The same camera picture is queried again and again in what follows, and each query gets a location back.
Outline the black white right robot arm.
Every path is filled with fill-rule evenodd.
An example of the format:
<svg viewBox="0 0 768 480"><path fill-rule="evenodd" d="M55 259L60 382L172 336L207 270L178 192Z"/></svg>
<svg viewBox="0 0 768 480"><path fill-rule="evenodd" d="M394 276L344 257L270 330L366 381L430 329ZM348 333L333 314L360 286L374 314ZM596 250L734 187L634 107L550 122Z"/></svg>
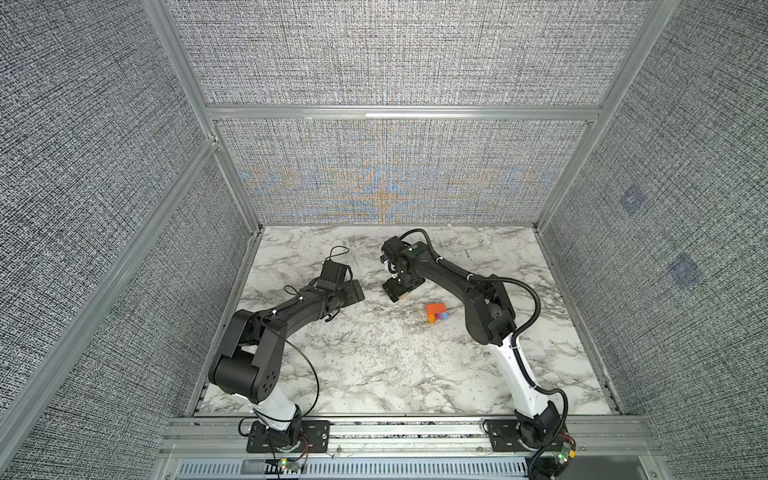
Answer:
<svg viewBox="0 0 768 480"><path fill-rule="evenodd" d="M521 443L529 450L549 447L565 426L568 399L562 389L538 384L520 346L519 337L541 314L536 291L517 279L467 271L439 255L429 240L408 243L402 236L394 236L384 242L381 251L381 262L392 275L383 284L390 300L399 301L425 281L460 300L467 332L490 349L509 387ZM507 285L522 288L532 298L533 312L521 325L516 323Z"/></svg>

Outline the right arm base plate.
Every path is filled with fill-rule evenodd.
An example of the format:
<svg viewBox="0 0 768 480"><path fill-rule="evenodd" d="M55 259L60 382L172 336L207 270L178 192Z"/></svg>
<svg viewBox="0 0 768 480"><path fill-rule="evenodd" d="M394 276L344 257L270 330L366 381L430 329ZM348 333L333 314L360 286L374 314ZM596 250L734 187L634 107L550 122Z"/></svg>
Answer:
<svg viewBox="0 0 768 480"><path fill-rule="evenodd" d="M551 443L548 451L559 450L564 443L573 444L573 438L561 431L557 436L552 433L539 433L531 425L521 423L517 419L486 419L481 423L494 452L523 452L534 453L541 448L546 440Z"/></svg>

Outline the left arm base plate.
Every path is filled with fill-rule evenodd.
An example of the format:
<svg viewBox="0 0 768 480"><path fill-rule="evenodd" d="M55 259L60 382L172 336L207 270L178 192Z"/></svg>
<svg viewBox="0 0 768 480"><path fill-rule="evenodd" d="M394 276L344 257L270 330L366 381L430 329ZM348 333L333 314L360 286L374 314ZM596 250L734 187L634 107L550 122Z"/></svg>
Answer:
<svg viewBox="0 0 768 480"><path fill-rule="evenodd" d="M246 452L256 453L326 453L330 440L329 421L302 421L280 431L259 421L251 424L247 436Z"/></svg>

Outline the aluminium front rail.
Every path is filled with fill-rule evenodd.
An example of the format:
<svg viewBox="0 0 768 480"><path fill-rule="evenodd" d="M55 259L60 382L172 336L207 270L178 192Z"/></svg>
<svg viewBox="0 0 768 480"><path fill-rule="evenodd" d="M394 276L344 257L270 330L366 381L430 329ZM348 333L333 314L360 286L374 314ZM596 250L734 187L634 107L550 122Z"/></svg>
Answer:
<svg viewBox="0 0 768 480"><path fill-rule="evenodd" d="M340 416L330 423L330 457L484 456L492 453L482 416ZM566 422L578 456L659 456L661 448L641 416L572 415ZM157 457L235 458L246 454L246 421L235 416L173 419Z"/></svg>

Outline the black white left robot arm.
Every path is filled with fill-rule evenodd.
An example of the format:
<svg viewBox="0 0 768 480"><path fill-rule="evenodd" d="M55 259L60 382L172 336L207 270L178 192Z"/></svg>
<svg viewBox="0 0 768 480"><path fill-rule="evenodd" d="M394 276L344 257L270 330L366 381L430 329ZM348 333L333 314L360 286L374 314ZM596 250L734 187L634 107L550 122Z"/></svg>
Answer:
<svg viewBox="0 0 768 480"><path fill-rule="evenodd" d="M277 306L235 312L211 361L209 382L254 406L268 443L278 448L296 447L304 413L279 386L288 338L304 326L328 321L341 309L363 300L357 280L315 280Z"/></svg>

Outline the red wooden block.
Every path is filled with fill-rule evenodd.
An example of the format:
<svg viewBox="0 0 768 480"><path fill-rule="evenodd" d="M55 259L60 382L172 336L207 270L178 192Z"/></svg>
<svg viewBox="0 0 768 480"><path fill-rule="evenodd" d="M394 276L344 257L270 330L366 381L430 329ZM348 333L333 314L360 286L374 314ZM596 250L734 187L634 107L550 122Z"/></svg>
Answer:
<svg viewBox="0 0 768 480"><path fill-rule="evenodd" d="M427 317L428 315L432 315L435 317L436 314L447 312L447 307L444 303L431 303L426 305L425 312Z"/></svg>

